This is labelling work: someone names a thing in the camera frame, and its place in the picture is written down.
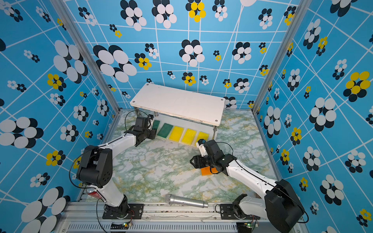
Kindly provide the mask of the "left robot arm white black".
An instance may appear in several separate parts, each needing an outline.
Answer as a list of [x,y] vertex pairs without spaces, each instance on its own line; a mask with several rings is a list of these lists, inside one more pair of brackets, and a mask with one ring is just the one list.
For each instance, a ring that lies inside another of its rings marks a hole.
[[123,136],[99,146],[87,146],[81,155],[76,178],[93,188],[101,197],[109,217],[123,219],[131,213],[127,197],[119,191],[112,179],[113,159],[146,139],[155,139],[153,122],[153,115],[138,116],[135,125],[125,131]]

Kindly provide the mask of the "yellow sponge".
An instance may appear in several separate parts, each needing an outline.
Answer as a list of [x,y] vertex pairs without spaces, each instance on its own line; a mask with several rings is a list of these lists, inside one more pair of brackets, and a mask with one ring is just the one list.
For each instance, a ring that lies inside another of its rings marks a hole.
[[209,134],[208,133],[204,133],[204,132],[199,132],[197,134],[197,137],[195,139],[195,144],[200,140],[200,139],[203,139],[205,141],[208,141],[208,138],[209,138]]
[[174,141],[174,142],[179,142],[183,132],[184,132],[183,127],[174,126],[169,136],[169,140]]
[[181,140],[181,143],[191,146],[196,134],[197,134],[197,131],[192,130],[192,129],[187,129]]

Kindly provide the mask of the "orange sponge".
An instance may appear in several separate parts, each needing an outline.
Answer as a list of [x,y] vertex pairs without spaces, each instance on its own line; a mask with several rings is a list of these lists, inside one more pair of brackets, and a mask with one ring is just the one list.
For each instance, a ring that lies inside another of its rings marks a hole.
[[213,174],[218,174],[219,172],[215,168],[205,167],[201,169],[202,176],[208,176]]

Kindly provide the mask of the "green sponge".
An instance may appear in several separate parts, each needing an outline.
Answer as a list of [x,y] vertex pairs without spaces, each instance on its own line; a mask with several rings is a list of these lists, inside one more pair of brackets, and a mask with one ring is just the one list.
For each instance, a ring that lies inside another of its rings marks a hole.
[[167,139],[167,137],[169,136],[172,129],[173,129],[173,125],[168,124],[168,123],[164,123],[163,126],[161,127],[161,129],[159,130],[157,136]]
[[160,124],[160,121],[159,121],[159,120],[155,120],[155,121],[153,122],[153,126],[152,126],[152,129],[155,129],[155,130],[157,130],[157,129],[158,129],[158,127],[159,127],[159,124]]

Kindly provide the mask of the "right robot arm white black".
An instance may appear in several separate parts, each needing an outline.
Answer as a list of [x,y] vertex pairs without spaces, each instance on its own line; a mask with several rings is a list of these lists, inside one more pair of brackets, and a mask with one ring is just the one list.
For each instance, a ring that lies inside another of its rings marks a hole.
[[241,194],[232,203],[233,216],[238,219],[264,218],[281,233],[288,233],[306,213],[291,184],[276,181],[247,167],[232,154],[225,154],[214,140],[200,139],[196,143],[200,155],[190,163],[196,169],[216,169],[254,191],[258,198]]

